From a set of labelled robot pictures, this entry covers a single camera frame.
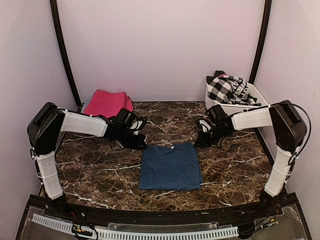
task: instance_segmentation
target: black metal frame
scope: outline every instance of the black metal frame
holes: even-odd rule
[[[105,226],[109,223],[132,224],[132,225],[187,225],[201,223],[216,223],[219,226],[232,225],[237,226],[240,231],[254,226],[254,220],[258,217],[255,213],[241,215],[243,209],[256,209],[258,202],[248,203],[240,206],[229,206],[223,208],[191,210],[191,211],[127,211],[105,208],[96,208],[83,205],[67,203],[66,207],[73,211],[76,219],[88,224]],[[282,207],[296,205],[304,226],[308,240],[311,240],[310,231],[295,193],[286,194],[282,199]],[[48,202],[44,197],[30,195],[29,200],[23,212],[23,216],[16,235],[16,240],[22,236],[25,221],[30,206],[44,209],[44,214],[57,217],[59,216],[47,208]]]
[[[262,52],[264,49],[265,45],[265,40],[266,40],[266,35],[267,35],[267,29],[268,29],[268,23],[269,23],[269,18],[270,18],[270,12],[271,12],[271,3],[272,0],[265,0],[264,2],[264,10],[263,10],[263,17],[262,17],[262,24],[261,24],[261,29],[260,29],[260,35],[259,35],[259,40],[258,40],[258,45],[256,48],[255,56],[254,56],[254,61],[252,65],[252,70],[251,74],[249,77],[249,83],[254,84],[255,79],[257,76],[259,64],[261,61],[261,56]],[[71,66],[70,66],[70,61],[66,49],[66,44],[62,32],[62,27],[61,27],[61,22],[60,22],[60,17],[59,17],[59,10],[58,10],[58,3],[57,0],[50,0],[50,5],[51,5],[51,12],[52,12],[52,18],[53,18],[53,23],[54,23],[54,29],[55,29],[55,34],[56,34],[56,39],[59,45],[60,49],[60,54],[64,66],[64,70],[72,91],[73,99],[76,103],[77,107],[80,107],[82,102],[79,96],[79,92],[75,83],[75,78],[72,74]]]
[[[256,47],[254,61],[251,69],[251,74],[249,77],[249,83],[254,84],[256,80],[256,76],[258,73],[262,52],[264,50],[266,36],[267,36],[267,29],[269,24],[270,12],[271,12],[271,3],[272,0],[265,0],[264,2],[264,10],[263,10],[263,17],[262,17],[262,24],[260,29],[260,35],[258,40],[258,45]]]
[[[62,32],[61,23],[60,23],[57,0],[50,0],[50,6],[51,6],[51,13],[52,13],[52,19],[53,19],[56,39],[58,41],[65,74],[68,79],[75,104],[77,107],[80,107],[82,103],[80,100],[79,92],[78,92],[78,89],[76,86],[74,76],[72,74],[72,70],[71,70],[71,66],[70,66],[70,62],[69,62],[69,58],[68,58],[64,35]]]

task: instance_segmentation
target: curved black pole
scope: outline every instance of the curved black pole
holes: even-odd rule
[[[269,24],[270,12],[271,12],[271,3],[272,0],[265,0],[264,2],[264,10],[262,17],[262,24],[260,29],[260,35],[258,40],[258,46],[256,47],[254,61],[250,73],[249,83],[254,84],[256,80],[256,76],[259,69],[259,64],[261,61],[262,52],[264,50],[264,45],[266,41],[267,29]]]
[[[64,41],[64,36],[62,33],[62,28],[61,28],[61,23],[60,23],[60,18],[59,18],[59,11],[58,11],[58,5],[57,5],[57,0],[50,0],[50,5],[51,5],[51,12],[52,12],[52,18],[53,18],[53,23],[54,23],[54,29],[55,29],[55,34],[56,34],[56,39],[58,41],[59,49],[60,49],[60,54],[64,66],[64,70],[66,73],[66,77],[68,78],[68,82],[72,91],[72,95],[75,101],[75,104],[77,107],[81,106],[81,100],[80,96],[77,90],[77,86],[75,83],[74,76],[71,71],[70,67],[70,62],[67,54],[67,49]]]

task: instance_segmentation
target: cable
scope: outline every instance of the cable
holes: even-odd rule
[[[95,240],[99,240],[98,231],[95,229],[94,226],[92,226],[92,225],[89,224],[89,223],[86,223],[85,221],[81,221],[81,220],[76,219],[76,218],[72,218],[72,217],[68,217],[68,216],[63,216],[63,215],[61,215],[61,214],[58,213],[58,212],[55,210],[55,208],[52,206],[51,201],[50,201],[50,199],[49,199],[49,197],[48,197],[48,195],[47,195],[47,193],[46,193],[46,190],[45,190],[44,188],[43,188],[43,193],[44,193],[44,196],[45,196],[45,198],[46,198],[46,201],[48,202],[49,207],[51,208],[51,210],[52,210],[55,214],[57,214],[59,217],[61,217],[61,218],[64,219],[64,220],[70,220],[70,221],[72,221],[72,227],[74,226],[75,222],[80,223],[80,229],[81,229],[81,226],[82,226],[82,225],[89,227],[91,230],[93,230],[93,231],[95,232]]]
[[[218,146],[219,149],[222,149],[222,141],[226,138],[226,136],[222,137],[220,140],[220,144]]]
[[[73,236],[75,239],[78,239],[78,240],[88,240],[92,237],[92,233],[91,236],[90,235],[87,235],[87,237],[84,237],[84,236],[80,236],[79,234],[82,234],[84,235],[84,230],[81,229],[81,225],[79,226],[79,228],[77,228],[74,224],[72,224],[72,232],[74,233],[75,236]]]
[[[269,228],[269,227],[271,227],[271,226],[273,226],[273,225],[277,225],[278,222],[275,221],[275,220],[276,220],[276,218],[273,218],[273,219],[271,219],[270,221],[266,222],[265,224],[261,225],[261,226],[260,226],[258,229],[256,229],[255,231],[250,232],[250,233],[242,233],[242,235],[252,235],[252,234],[255,234],[256,232],[259,232],[259,231],[261,231],[261,230],[263,230],[263,229],[265,229],[265,228]]]
[[[113,145],[110,146],[110,148],[113,150],[113,151],[121,151],[123,149],[125,149],[125,147],[122,147],[122,148],[119,148],[119,149],[114,149],[113,147],[116,145],[116,140],[113,140]]]
[[[266,105],[266,106],[261,106],[261,107],[257,107],[257,108],[252,108],[252,109],[250,109],[248,112],[255,111],[255,110],[259,110],[259,109],[269,108],[269,107],[272,107],[272,106],[275,106],[275,105],[289,105],[289,106],[294,106],[294,107],[300,109],[301,111],[303,111],[303,113],[305,114],[305,116],[308,118],[308,122],[309,122],[309,132],[308,132],[308,136],[307,136],[307,138],[306,138],[306,140],[305,140],[305,142],[304,142],[304,145],[303,145],[302,148],[299,150],[299,152],[296,154],[295,158],[297,158],[297,157],[300,155],[300,153],[303,151],[303,149],[306,147],[306,145],[307,145],[307,143],[308,143],[308,141],[309,141],[309,138],[310,138],[310,136],[311,136],[312,124],[311,124],[310,116],[309,116],[309,114],[307,113],[307,111],[306,111],[303,107],[301,107],[301,106],[299,106],[299,105],[297,105],[297,104],[295,104],[295,103],[291,103],[291,102],[277,102],[277,103],[273,103],[273,104],[271,104],[271,105]]]
[[[276,216],[275,216],[275,218],[273,218],[273,220],[276,220],[276,219],[278,218],[278,216],[279,216],[279,207],[281,206],[282,200],[284,199],[284,192],[285,192],[285,186],[283,186],[283,188],[282,188],[280,202],[277,204],[277,207],[275,208]],[[269,214],[268,216],[266,216],[264,219],[262,219],[261,221],[259,221],[259,222],[258,222],[257,224],[255,224],[253,227],[251,227],[251,228],[249,228],[249,229],[247,229],[247,230],[245,230],[245,231],[239,232],[239,234],[242,234],[242,235],[252,235],[252,234],[254,234],[254,233],[262,230],[263,228],[258,228],[258,229],[256,229],[255,231],[253,231],[253,232],[251,232],[251,233],[247,233],[247,232],[249,232],[250,230],[255,229],[258,225],[262,224],[262,223],[263,223],[265,220],[267,220],[268,218],[270,218],[272,214],[273,214],[273,213],[270,212],[270,214]]]

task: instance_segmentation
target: clothing pile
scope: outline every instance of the clothing pile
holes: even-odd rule
[[[214,76],[206,77],[207,96],[221,104],[261,106],[250,95],[247,82],[241,77],[227,75],[224,71],[215,71]]]
[[[125,92],[110,93],[96,90],[92,99],[83,105],[81,112],[88,115],[102,115],[110,118],[116,116],[122,108],[130,112],[134,109],[130,97]]]

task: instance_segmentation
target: marble table surface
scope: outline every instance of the marble table surface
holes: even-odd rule
[[[203,102],[134,103],[148,119],[147,144],[170,147],[197,138],[195,120],[206,117]],[[60,183],[69,203],[136,211],[185,211],[257,202],[271,165],[252,129],[226,137],[222,149],[197,148],[204,183],[200,190],[139,189],[141,150],[112,150],[112,141],[67,133],[56,154]],[[113,146],[121,149],[119,144]]]

